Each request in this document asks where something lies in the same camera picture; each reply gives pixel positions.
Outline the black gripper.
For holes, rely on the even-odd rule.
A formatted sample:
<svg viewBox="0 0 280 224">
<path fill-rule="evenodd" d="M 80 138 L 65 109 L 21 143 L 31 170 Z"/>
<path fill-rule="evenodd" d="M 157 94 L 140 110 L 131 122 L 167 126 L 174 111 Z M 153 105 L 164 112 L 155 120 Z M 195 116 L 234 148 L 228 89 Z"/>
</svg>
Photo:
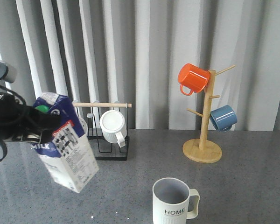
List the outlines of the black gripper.
<svg viewBox="0 0 280 224">
<path fill-rule="evenodd" d="M 31 142 L 29 123 L 39 130 L 54 131 L 61 116 L 20 104 L 14 95 L 0 92 L 0 140 Z"/>
</svg>

